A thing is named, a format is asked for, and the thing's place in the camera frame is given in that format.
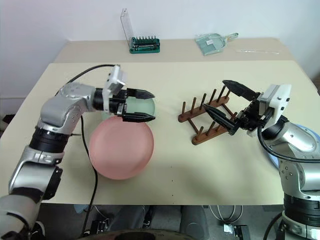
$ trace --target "gray cable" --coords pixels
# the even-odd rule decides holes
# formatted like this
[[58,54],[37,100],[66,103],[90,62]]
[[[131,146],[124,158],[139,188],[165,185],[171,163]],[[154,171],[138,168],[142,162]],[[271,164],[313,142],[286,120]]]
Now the gray cable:
[[95,208],[95,210],[96,210],[102,217],[104,217],[105,219],[109,219],[108,217],[106,217],[105,215],[103,215],[103,214],[99,211],[99,209],[97,208],[96,205],[94,205],[94,208]]
[[244,212],[244,206],[241,205],[241,206],[240,206],[240,207],[241,207],[240,215],[239,215],[235,220],[229,221],[229,220],[231,220],[231,218],[234,216],[234,213],[235,213],[235,211],[236,211],[236,205],[233,205],[234,209],[233,209],[233,211],[232,211],[232,214],[231,214],[231,216],[230,216],[229,218],[227,218],[227,219],[224,219],[224,218],[222,217],[221,212],[220,212],[220,209],[219,209],[219,205],[217,206],[217,208],[218,208],[219,216],[220,216],[221,218],[220,218],[220,217],[217,217],[217,215],[214,213],[214,211],[212,210],[212,207],[211,207],[210,205],[208,205],[208,207],[209,207],[212,215],[213,215],[216,219],[218,219],[219,221],[223,221],[223,222],[225,222],[226,224],[235,223],[236,221],[238,221],[238,220],[241,218],[241,216],[242,216],[242,214],[243,214],[243,212]]

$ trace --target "black cable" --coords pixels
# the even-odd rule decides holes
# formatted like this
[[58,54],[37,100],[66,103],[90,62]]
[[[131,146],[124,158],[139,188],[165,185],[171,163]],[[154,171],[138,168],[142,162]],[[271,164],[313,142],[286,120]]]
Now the black cable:
[[74,82],[76,79],[80,78],[82,75],[85,75],[86,73],[88,73],[94,69],[98,69],[98,68],[102,68],[102,67],[114,67],[114,66],[115,66],[114,64],[101,64],[101,65],[92,66],[92,67],[88,68],[87,70],[80,72],[77,76],[70,79],[66,84]]
[[275,222],[282,216],[282,212],[280,212],[277,216],[274,217],[274,219],[271,220],[271,222],[269,223],[268,227],[265,230],[264,236],[263,236],[263,240],[267,240],[268,239],[268,235],[269,232],[272,228],[272,226],[275,224]]
[[266,143],[264,141],[264,137],[262,136],[262,128],[263,127],[264,126],[262,126],[262,125],[258,125],[258,127],[257,127],[258,139],[259,139],[261,146],[264,148],[264,150],[266,150],[271,155],[273,155],[277,158],[288,160],[288,161],[295,162],[295,163],[309,163],[309,164],[320,163],[320,159],[297,158],[297,157],[282,155],[280,153],[273,151],[269,146],[266,145]]
[[[76,75],[75,77],[70,79],[66,84],[74,82],[75,80],[77,80],[81,76],[85,75],[86,73],[88,73],[88,72],[90,72],[90,71],[92,71],[94,69],[98,69],[98,68],[102,68],[102,67],[114,67],[114,66],[115,66],[114,64],[101,64],[101,65],[92,66],[92,67],[88,68],[87,70],[84,70],[83,72],[80,72],[78,75]],[[88,150],[88,147],[87,147],[87,144],[86,144],[86,139],[85,139],[84,118],[82,116],[81,116],[81,135],[82,135],[82,141],[83,141],[83,145],[84,145],[86,154],[88,155],[88,158],[90,159],[89,150]],[[93,189],[92,197],[91,197],[91,200],[90,200],[89,208],[88,208],[88,211],[86,212],[84,223],[83,223],[83,226],[82,226],[81,236],[83,235],[83,233],[86,230],[88,217],[89,217],[89,214],[90,214],[90,212],[92,210],[92,205],[93,205],[93,201],[94,201],[94,198],[95,198],[95,195],[96,195],[96,191],[97,191],[97,186],[98,186],[98,173],[95,170],[94,166],[92,166],[92,168],[93,168],[94,175],[95,175],[95,183],[94,183],[94,189]]]
[[[82,141],[83,141],[83,145],[84,145],[86,154],[88,155],[88,158],[90,158],[89,157],[89,150],[88,150],[88,147],[87,147],[87,144],[86,144],[86,139],[85,139],[84,118],[82,116],[81,116],[81,135],[82,135]],[[98,173],[95,170],[94,166],[92,166],[92,168],[93,168],[93,171],[94,171],[95,183],[94,183],[94,189],[93,189],[93,193],[92,193],[92,197],[91,197],[88,209],[92,208],[92,204],[94,202],[94,198],[95,198],[96,191],[97,191],[97,186],[98,186]],[[90,211],[87,211],[86,215],[85,215],[84,222],[83,222],[82,230],[81,230],[81,236],[83,235],[83,233],[86,230],[89,214],[90,214]]]
[[87,213],[88,211],[91,212],[92,209],[94,209],[94,207],[95,207],[95,206],[92,206],[92,208],[90,209],[90,211],[89,211],[89,208],[88,208],[88,210],[85,210],[85,209],[84,209],[83,211],[84,211],[85,213]]
[[284,221],[282,220],[279,224],[278,230],[281,230],[283,226],[284,226]]

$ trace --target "beige tabletop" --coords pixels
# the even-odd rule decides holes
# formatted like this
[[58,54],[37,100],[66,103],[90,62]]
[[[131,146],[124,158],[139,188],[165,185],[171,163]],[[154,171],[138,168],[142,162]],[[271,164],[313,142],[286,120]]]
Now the beige tabletop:
[[131,54],[127,41],[70,41],[55,63],[157,63],[212,61],[293,60],[289,50],[276,38],[237,38],[223,52],[203,56],[194,39],[160,41],[160,52]]
[[[0,196],[8,192],[8,180],[25,145],[29,144],[43,103],[79,72],[99,63],[52,63],[27,96],[0,139]],[[110,180],[99,175],[95,204],[148,205],[271,205],[283,203],[277,169],[263,153],[256,138],[239,130],[194,146],[194,130],[177,120],[182,102],[190,109],[193,97],[200,99],[222,80],[234,80],[255,91],[270,84],[292,84],[285,116],[293,123],[320,133],[320,97],[315,86],[292,60],[125,62],[127,86],[155,95],[156,119],[149,122],[154,152],[145,170],[128,180]],[[109,69],[100,68],[79,82],[103,87]],[[248,101],[230,94],[229,108],[235,112]],[[84,114],[84,131],[90,135],[102,121],[101,113]],[[195,124],[204,129],[211,119],[203,114]],[[80,124],[74,133],[80,133]],[[87,204],[94,187],[94,173],[80,136],[72,136],[59,165],[63,174],[50,203]]]

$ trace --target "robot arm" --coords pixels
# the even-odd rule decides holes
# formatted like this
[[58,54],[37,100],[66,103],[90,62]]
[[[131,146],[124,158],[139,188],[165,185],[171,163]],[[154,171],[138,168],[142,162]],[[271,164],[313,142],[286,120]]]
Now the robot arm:
[[238,96],[251,101],[231,121],[210,105],[205,110],[230,135],[241,128],[258,135],[262,147],[278,157],[284,192],[283,236],[280,239],[320,239],[320,143],[307,128],[282,115],[290,98],[291,86],[271,85],[265,93],[255,92],[230,80],[223,83]]
[[28,238],[42,200],[51,199],[63,170],[58,167],[68,138],[84,112],[106,111],[127,122],[147,122],[154,116],[127,113],[127,97],[154,98],[145,90],[121,89],[125,74],[116,65],[104,88],[76,82],[63,86],[42,107],[31,142],[27,145],[9,181],[9,195],[0,198],[2,239]]

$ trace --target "pink plate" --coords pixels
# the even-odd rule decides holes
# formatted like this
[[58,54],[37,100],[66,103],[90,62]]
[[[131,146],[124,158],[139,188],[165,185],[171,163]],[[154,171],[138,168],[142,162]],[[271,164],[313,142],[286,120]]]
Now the pink plate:
[[129,179],[148,164],[154,151],[154,137],[144,122],[125,122],[110,117],[99,124],[90,138],[89,155],[101,175],[115,180]]

